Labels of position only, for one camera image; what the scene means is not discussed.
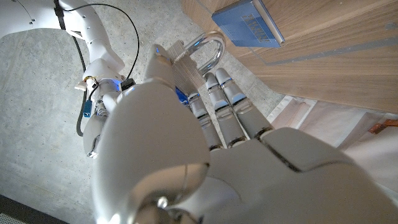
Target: connector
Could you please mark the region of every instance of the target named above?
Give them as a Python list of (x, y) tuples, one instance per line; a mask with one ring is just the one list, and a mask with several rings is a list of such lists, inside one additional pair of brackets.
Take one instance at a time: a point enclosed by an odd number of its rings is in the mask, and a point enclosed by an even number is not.
[(89, 118), (91, 116), (92, 107), (93, 107), (93, 102), (91, 102), (91, 100), (87, 100), (85, 103), (85, 107), (83, 108), (83, 116), (85, 118)]
[(128, 78), (124, 80), (122, 83), (120, 83), (121, 90), (122, 91), (127, 90), (128, 88), (132, 87), (135, 84), (136, 82), (132, 78)]

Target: wire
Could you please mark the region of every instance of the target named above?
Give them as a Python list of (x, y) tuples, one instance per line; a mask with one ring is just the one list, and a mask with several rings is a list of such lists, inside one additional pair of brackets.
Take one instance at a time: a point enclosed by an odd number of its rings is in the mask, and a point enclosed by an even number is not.
[(132, 26), (134, 27), (134, 30), (136, 31), (136, 35), (137, 35), (137, 55), (136, 55), (136, 59), (134, 60), (133, 65), (132, 65), (132, 67), (131, 67), (131, 69), (130, 69), (129, 75), (127, 76), (127, 78), (130, 78), (132, 69), (133, 69), (134, 66), (136, 65), (136, 62), (137, 62), (137, 59), (138, 59), (138, 53), (139, 53), (139, 37), (138, 37), (138, 32), (137, 32), (136, 25), (134, 25), (133, 21), (131, 20), (131, 18), (129, 17), (129, 15), (127, 15), (127, 13), (125, 13), (125, 12), (124, 12), (123, 10), (121, 10), (120, 8), (118, 8), (118, 7), (116, 7), (116, 6), (109, 5), (109, 4), (102, 4), (102, 3), (85, 4), (85, 5), (83, 5), (83, 6), (79, 6), (79, 7), (74, 8), (74, 9), (67, 9), (67, 10), (64, 9), (64, 10), (67, 11), (67, 12), (72, 12), (72, 11), (75, 11), (75, 10), (78, 10), (78, 9), (81, 9), (81, 8), (87, 7), (87, 6), (108, 6), (108, 7), (111, 7), (111, 8), (114, 8), (114, 9), (117, 9), (117, 10), (123, 12), (123, 14), (126, 15), (127, 18), (129, 18), (129, 20), (130, 20)]
[[(77, 42), (76, 37), (72, 36), (72, 38), (73, 38), (73, 41), (75, 42), (77, 51), (79, 52), (81, 66), (83, 66), (83, 72), (85, 72), (86, 65), (85, 65), (85, 61), (83, 59), (83, 55), (81, 54), (79, 43)], [(80, 113), (79, 113), (79, 117), (77, 118), (77, 123), (76, 123), (76, 132), (77, 132), (77, 135), (79, 135), (80, 137), (83, 137), (83, 132), (81, 131), (81, 119), (83, 118), (83, 110), (85, 107), (86, 99), (87, 99), (87, 90), (83, 94), (83, 102), (81, 103)]]
[(88, 97), (88, 100), (91, 100), (91, 96), (93, 96), (94, 91), (99, 87), (100, 85), (97, 83), (97, 86), (94, 87), (93, 91), (91, 91), (90, 96)]

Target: metal handle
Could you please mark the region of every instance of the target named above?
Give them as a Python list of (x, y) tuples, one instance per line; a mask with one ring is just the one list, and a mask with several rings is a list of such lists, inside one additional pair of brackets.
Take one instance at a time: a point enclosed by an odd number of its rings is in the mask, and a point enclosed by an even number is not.
[(218, 49), (216, 54), (209, 61), (198, 68), (202, 75), (214, 68), (223, 56), (225, 51), (224, 35), (218, 31), (203, 33), (185, 46), (185, 52), (191, 55), (205, 44), (213, 41), (217, 42)]

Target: gray floor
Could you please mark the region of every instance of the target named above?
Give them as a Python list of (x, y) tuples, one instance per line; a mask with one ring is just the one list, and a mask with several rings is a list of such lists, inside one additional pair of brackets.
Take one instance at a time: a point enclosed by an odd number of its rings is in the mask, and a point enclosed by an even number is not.
[[(201, 33), (178, 0), (102, 2), (124, 9), (136, 23), (141, 51), (132, 77), (138, 83), (151, 44), (167, 48), (177, 39), (188, 42)], [(113, 49), (126, 63), (121, 74), (127, 74), (136, 52), (132, 26), (114, 9), (95, 9)], [(79, 43), (87, 62), (84, 42)], [(83, 92), (74, 89), (82, 71), (72, 38), (50, 29), (9, 34), (0, 40), (0, 57), (0, 194), (68, 223), (93, 223), (92, 161), (75, 131)], [(220, 66), (265, 116), (283, 98), (230, 54)], [(207, 102), (204, 89), (200, 92)]]

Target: wooden cabinet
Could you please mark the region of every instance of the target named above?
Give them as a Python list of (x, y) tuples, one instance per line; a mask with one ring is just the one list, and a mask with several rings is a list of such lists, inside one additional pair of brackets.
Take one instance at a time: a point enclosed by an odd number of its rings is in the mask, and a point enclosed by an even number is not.
[[(212, 13), (236, 1), (182, 0), (182, 8), (203, 30), (220, 30)], [(227, 51), (267, 86), (398, 114), (398, 1), (263, 3), (284, 36), (283, 46), (236, 47), (227, 40)]]

